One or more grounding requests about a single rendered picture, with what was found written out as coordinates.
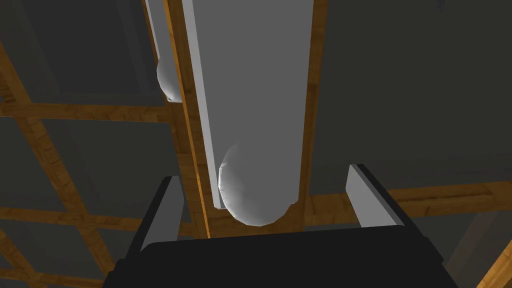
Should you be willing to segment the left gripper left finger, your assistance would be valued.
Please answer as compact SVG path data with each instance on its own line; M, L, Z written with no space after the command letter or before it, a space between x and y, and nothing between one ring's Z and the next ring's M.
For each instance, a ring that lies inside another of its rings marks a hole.
M178 176L167 176L159 184L126 253L134 258L152 243L171 242L178 238L184 207L184 192Z

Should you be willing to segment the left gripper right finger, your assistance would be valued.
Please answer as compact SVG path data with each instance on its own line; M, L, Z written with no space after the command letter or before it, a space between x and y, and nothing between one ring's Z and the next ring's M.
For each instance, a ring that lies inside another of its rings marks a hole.
M345 191L363 228L404 224L356 164L349 166Z

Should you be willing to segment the grey round door knob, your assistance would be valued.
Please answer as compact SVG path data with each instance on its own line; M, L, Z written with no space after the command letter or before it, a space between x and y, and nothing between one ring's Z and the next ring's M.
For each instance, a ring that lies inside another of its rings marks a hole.
M298 201L301 150L240 141L218 169L223 205L239 222L263 227L279 220Z
M159 87L169 103L182 103L176 66L170 58L161 57L156 68Z

